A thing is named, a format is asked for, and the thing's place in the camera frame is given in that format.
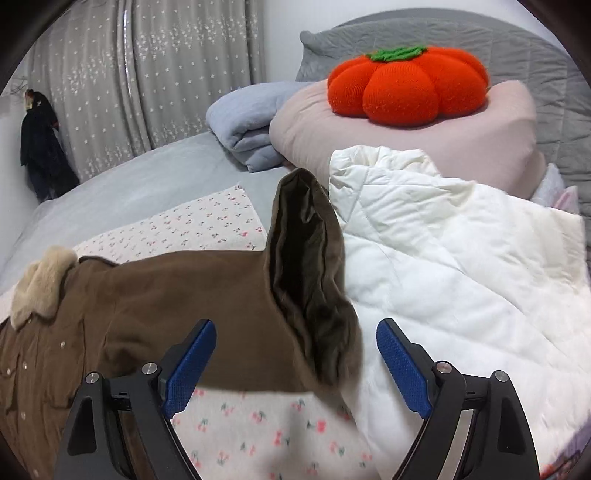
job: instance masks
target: pink pillow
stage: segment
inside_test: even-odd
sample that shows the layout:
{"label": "pink pillow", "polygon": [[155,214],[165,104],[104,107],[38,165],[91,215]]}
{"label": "pink pillow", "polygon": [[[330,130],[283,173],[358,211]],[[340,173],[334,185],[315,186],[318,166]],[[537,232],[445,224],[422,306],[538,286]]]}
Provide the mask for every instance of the pink pillow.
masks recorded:
{"label": "pink pillow", "polygon": [[487,105],[473,115],[393,128],[336,115],[322,81],[291,97],[271,122],[269,134],[279,153],[310,170],[325,187],[334,150],[383,145],[420,148],[445,177],[476,180],[528,199],[545,172],[544,156],[536,146],[533,98],[516,80],[495,85],[487,97]]}

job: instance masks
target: knitted pumpkin plush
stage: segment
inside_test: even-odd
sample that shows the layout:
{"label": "knitted pumpkin plush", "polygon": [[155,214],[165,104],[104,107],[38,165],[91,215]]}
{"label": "knitted pumpkin plush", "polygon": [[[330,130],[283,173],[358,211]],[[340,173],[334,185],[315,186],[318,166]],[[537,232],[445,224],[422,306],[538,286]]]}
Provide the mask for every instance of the knitted pumpkin plush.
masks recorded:
{"label": "knitted pumpkin plush", "polygon": [[335,113],[377,124],[416,127],[441,116],[474,112],[486,101],[488,75],[458,48],[379,50],[338,65],[328,78]]}

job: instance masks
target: blue gripper pad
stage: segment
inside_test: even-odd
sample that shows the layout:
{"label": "blue gripper pad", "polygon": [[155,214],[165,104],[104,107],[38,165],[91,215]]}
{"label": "blue gripper pad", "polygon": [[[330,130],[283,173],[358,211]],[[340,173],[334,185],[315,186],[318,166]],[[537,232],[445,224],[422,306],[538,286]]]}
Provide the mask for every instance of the blue gripper pad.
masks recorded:
{"label": "blue gripper pad", "polygon": [[407,407],[426,420],[432,410],[427,381],[386,320],[378,324],[376,341]]}
{"label": "blue gripper pad", "polygon": [[216,341],[216,328],[213,322],[207,322],[168,379],[162,412],[169,420],[187,407],[195,385],[216,347]]}

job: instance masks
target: gray quilted headboard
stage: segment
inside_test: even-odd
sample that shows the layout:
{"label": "gray quilted headboard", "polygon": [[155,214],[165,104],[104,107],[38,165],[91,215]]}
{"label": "gray quilted headboard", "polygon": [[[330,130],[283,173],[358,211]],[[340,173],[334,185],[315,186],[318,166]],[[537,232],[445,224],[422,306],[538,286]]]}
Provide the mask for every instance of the gray quilted headboard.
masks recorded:
{"label": "gray quilted headboard", "polygon": [[573,60],[521,28],[455,10],[407,9],[363,17],[321,33],[303,31],[299,81],[318,81],[341,61],[378,48],[426,44],[463,48],[494,85],[517,79],[534,97],[538,146],[568,185],[577,185],[591,259],[591,88]]}

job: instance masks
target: star pattern curtain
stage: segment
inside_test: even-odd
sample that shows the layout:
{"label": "star pattern curtain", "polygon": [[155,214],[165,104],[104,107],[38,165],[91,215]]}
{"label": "star pattern curtain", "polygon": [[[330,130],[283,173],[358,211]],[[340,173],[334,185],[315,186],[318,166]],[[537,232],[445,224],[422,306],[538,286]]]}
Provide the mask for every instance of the star pattern curtain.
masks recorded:
{"label": "star pattern curtain", "polygon": [[29,65],[81,181],[207,130],[209,105],[261,81],[262,0],[82,0]]}

